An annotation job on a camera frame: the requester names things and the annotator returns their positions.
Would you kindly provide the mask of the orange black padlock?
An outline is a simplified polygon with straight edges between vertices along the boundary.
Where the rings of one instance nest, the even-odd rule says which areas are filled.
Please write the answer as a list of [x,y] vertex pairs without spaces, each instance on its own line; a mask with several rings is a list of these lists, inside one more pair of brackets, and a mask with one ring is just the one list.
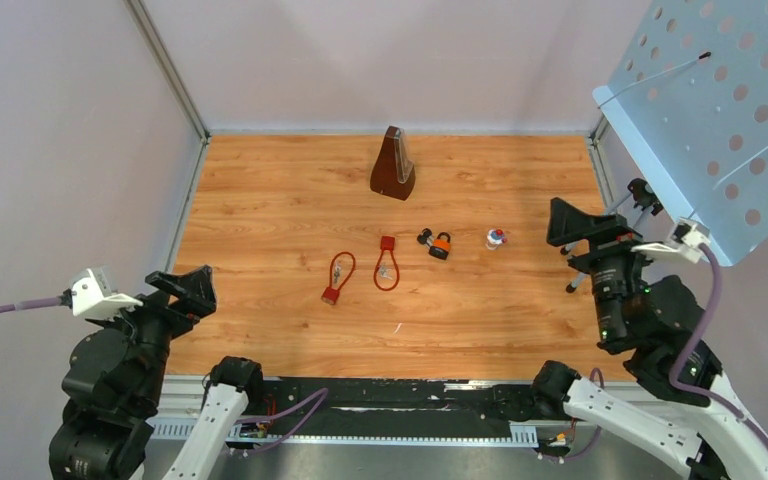
[[429,254],[439,260],[447,260],[451,252],[451,235],[440,232],[429,244]]

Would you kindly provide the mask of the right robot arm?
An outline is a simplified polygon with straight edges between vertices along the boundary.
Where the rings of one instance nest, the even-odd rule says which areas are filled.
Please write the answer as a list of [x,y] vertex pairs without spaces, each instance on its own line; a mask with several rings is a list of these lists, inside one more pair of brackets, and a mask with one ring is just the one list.
[[[598,347],[612,355],[627,353],[625,370],[676,418],[664,419],[616,398],[551,360],[531,385],[535,411],[594,424],[685,479],[768,479],[768,433],[703,340],[723,285],[708,229],[680,218],[665,240],[648,242],[621,215],[591,215],[554,198],[546,240],[555,247],[587,243],[587,252],[568,263],[591,280]],[[643,279],[646,266],[666,259],[708,262],[713,284],[706,305],[675,275],[655,283]]]

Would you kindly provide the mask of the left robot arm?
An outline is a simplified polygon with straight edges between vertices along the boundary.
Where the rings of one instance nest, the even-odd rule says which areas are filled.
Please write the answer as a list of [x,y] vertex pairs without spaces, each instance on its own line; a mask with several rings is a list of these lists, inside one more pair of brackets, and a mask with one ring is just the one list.
[[[113,288],[100,267],[80,273],[64,299],[97,331],[73,349],[61,383],[68,401],[49,444],[55,479],[140,479],[154,428],[173,340],[217,309],[213,269],[185,274],[155,271],[150,294]],[[205,479],[244,413],[266,400],[259,363],[226,356],[207,375],[196,424],[165,476]]]

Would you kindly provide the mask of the red cable lock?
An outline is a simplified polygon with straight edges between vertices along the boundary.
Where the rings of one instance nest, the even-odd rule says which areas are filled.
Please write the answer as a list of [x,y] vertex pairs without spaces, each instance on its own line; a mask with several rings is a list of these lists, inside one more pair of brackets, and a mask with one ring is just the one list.
[[337,253],[331,260],[328,273],[328,285],[325,287],[321,300],[335,306],[340,298],[342,289],[352,278],[357,268],[356,257],[349,251]]
[[[379,256],[375,265],[373,274],[373,283],[375,287],[383,292],[394,290],[400,283],[400,269],[394,255],[396,238],[393,236],[382,236],[379,244]],[[381,278],[378,275],[378,268],[386,265],[391,270],[393,280]]]

